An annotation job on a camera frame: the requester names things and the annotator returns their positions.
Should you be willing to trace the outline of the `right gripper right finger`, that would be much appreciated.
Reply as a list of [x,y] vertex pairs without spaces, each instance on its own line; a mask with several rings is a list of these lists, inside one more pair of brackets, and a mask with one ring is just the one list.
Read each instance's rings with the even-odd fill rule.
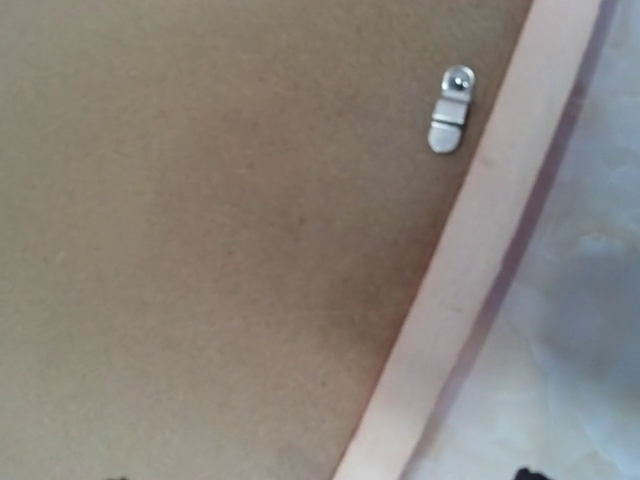
[[514,480],[551,480],[551,478],[542,472],[522,467],[515,473]]

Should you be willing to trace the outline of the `wooden photo frame red edge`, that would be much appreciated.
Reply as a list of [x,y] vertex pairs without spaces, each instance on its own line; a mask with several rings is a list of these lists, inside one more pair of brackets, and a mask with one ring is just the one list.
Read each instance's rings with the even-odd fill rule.
[[338,479],[398,479],[501,273],[604,1],[535,1]]

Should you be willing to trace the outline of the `brown backing board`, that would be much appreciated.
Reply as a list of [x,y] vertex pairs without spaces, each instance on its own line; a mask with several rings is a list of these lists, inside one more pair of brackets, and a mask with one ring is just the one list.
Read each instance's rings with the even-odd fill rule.
[[1,475],[328,479],[526,1],[5,1]]

